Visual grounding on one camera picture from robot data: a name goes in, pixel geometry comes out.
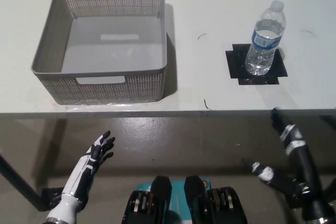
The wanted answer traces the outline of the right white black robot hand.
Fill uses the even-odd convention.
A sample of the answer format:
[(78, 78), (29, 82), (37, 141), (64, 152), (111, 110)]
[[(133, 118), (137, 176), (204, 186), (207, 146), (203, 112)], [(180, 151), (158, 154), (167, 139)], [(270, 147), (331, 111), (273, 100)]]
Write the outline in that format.
[(243, 162), (262, 183), (282, 193), (290, 209), (300, 209), (305, 223), (335, 223), (335, 210), (325, 195), (316, 164), (299, 128), (278, 108), (272, 109), (270, 117), (295, 176), (288, 177), (248, 158)]

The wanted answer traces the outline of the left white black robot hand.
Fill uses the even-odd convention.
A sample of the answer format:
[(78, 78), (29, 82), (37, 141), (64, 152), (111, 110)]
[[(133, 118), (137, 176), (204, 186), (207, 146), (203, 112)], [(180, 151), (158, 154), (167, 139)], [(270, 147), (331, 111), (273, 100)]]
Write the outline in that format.
[(76, 223), (89, 198), (94, 176), (106, 159), (113, 156), (114, 137), (106, 131), (80, 157), (60, 195), (60, 202), (46, 217), (45, 223)]

